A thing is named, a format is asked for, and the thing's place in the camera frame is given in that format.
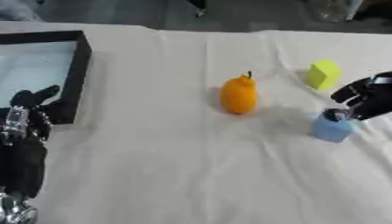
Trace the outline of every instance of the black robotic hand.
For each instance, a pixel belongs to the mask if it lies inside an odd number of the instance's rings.
[[[357,80],[331,95],[346,103],[353,119],[367,120],[392,111],[392,72]]]
[[[37,93],[23,90],[14,95],[10,108],[0,108],[0,186],[7,194],[37,196],[45,174],[50,108],[57,102],[41,104],[59,91],[59,86]]]

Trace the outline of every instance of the floor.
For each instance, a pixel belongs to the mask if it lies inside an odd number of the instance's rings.
[[[196,18],[194,8],[185,0],[46,0],[38,14],[48,22],[143,25],[196,32],[392,32],[392,24],[381,18],[322,22],[304,0],[210,0],[208,9],[207,15]]]

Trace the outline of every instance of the toy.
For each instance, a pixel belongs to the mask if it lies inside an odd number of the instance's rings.
[[[256,82],[252,73],[229,80],[220,90],[220,104],[230,113],[244,114],[257,104]]]
[[[330,60],[321,60],[311,65],[305,82],[318,91],[332,87],[339,79],[341,70]]]
[[[353,133],[353,128],[346,118],[333,119],[335,110],[328,109],[322,113],[311,126],[311,135],[328,142],[340,143]]]

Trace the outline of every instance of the white table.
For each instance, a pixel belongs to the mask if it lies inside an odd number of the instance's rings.
[[[42,224],[382,224],[392,221],[392,117],[344,143],[307,135],[330,92],[300,80],[335,60],[339,85],[392,68],[388,35],[153,31],[0,23],[0,32],[82,29],[94,49],[78,122],[52,135],[33,201]],[[259,109],[228,115],[226,80],[256,73]]]

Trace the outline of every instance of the orange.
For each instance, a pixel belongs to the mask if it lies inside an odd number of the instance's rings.
[[[228,80],[220,90],[220,104],[233,114],[250,112],[257,104],[256,82],[252,73]]]

